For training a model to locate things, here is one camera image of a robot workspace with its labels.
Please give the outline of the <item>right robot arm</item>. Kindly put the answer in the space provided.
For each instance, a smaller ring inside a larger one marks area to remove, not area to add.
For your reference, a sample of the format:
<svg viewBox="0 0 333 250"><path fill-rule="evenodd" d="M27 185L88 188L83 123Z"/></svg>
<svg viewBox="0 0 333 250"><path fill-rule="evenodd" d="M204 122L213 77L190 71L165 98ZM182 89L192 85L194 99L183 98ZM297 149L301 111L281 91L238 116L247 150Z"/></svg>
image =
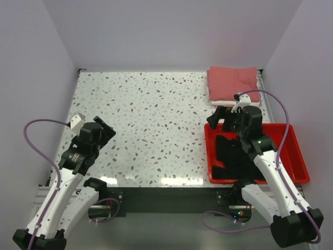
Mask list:
<svg viewBox="0 0 333 250"><path fill-rule="evenodd" d="M234 132L242 150L263 174L274 198L271 199L252 180L234 184L232 199L236 204L254 205L270 226L273 239L281 248L300 243L321 241L320 227L324 216L313 209L299 193L285 170L273 140L263 132L261 110L254 106L232 108L219 106L207 118L209 127L217 128L223 120L222 131Z"/></svg>

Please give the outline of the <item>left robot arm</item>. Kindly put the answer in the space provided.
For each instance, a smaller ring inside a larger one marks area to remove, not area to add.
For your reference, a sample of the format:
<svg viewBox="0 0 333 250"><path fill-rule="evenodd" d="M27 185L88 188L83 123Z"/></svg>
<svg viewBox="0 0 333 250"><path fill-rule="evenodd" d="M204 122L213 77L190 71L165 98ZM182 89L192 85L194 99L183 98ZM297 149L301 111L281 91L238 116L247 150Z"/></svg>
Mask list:
<svg viewBox="0 0 333 250"><path fill-rule="evenodd" d="M116 132L100 117L86 122L76 113L66 126L75 133L60 162L53 165L57 179L51 186L39 211L24 228L18 229L13 241L20 249L65 249L69 232L88 209L95 204L115 205L116 211L96 224L108 222L118 215L120 202L109 195L103 180L89 178L75 199L71 199L89 168L95 163L100 150Z"/></svg>

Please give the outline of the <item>pink polo shirt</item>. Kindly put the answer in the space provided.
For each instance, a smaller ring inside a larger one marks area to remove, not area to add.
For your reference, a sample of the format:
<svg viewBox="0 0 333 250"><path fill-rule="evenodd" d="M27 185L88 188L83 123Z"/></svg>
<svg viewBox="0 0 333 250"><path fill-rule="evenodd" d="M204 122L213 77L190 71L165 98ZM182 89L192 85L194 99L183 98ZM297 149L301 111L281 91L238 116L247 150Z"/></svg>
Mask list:
<svg viewBox="0 0 333 250"><path fill-rule="evenodd" d="M210 101L233 101L234 95L250 91L251 101L258 103L257 67L229 68L211 66L207 70L207 86Z"/></svg>

